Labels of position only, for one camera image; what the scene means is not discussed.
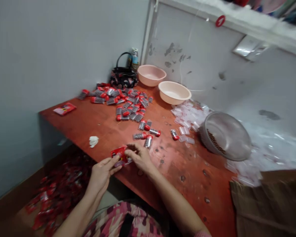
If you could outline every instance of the red wooden table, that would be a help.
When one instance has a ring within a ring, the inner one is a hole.
[[[179,125],[174,123],[171,106],[160,98],[157,88],[137,86],[136,89],[154,97],[144,117],[153,121],[153,128],[161,130],[161,136],[154,137],[150,148],[154,165],[193,206],[213,236],[235,236],[235,214],[229,190],[233,174],[224,168],[224,158],[208,152],[194,132],[189,137],[195,139],[195,145],[187,147],[174,141],[170,129],[175,128],[179,134]],[[53,112],[63,103],[40,114],[97,162],[110,157],[111,150],[133,142],[133,134],[140,132],[134,121],[116,121],[116,106],[92,104],[88,98],[68,102],[77,109],[63,117]],[[89,146],[90,136],[99,137],[94,148]],[[116,177],[153,208],[164,212],[162,200],[150,180],[137,173],[138,168],[131,163]]]

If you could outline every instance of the grey wall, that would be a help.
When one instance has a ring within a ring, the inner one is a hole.
[[[0,0],[0,196],[59,151],[62,136],[37,113],[107,81],[122,52],[141,52],[148,4]]]
[[[168,80],[179,82],[182,74],[183,84],[201,91],[192,92],[194,99],[242,121],[296,136],[295,55],[274,47],[255,63],[247,62],[232,53],[242,33],[164,4],[159,5],[152,35],[147,64],[164,69]]]

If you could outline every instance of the hand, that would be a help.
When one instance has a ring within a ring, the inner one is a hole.
[[[125,155],[132,158],[139,169],[146,174],[155,169],[154,164],[151,162],[147,148],[139,145],[138,143],[130,143],[127,144],[127,146],[130,150],[126,150]]]
[[[106,191],[110,177],[122,168],[122,166],[113,168],[118,160],[119,156],[109,157],[92,167],[92,173],[85,195],[91,195],[96,198],[100,191],[101,193]]]

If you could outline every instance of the person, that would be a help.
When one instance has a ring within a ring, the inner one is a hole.
[[[182,235],[209,237],[208,229],[192,206],[153,165],[148,149],[138,143],[127,146],[125,154],[132,158],[155,185]],[[164,236],[161,225],[151,215],[129,202],[117,203],[92,220],[109,185],[110,176],[122,168],[114,167],[118,159],[118,156],[106,158],[92,167],[85,195],[54,237]]]

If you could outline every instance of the bottle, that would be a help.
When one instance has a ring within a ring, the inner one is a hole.
[[[132,63],[132,69],[134,71],[137,71],[138,67],[139,67],[139,63],[138,63],[138,49],[136,48],[132,48],[131,50],[131,55],[133,57],[133,63]],[[131,63],[131,57],[128,57],[128,66]]]

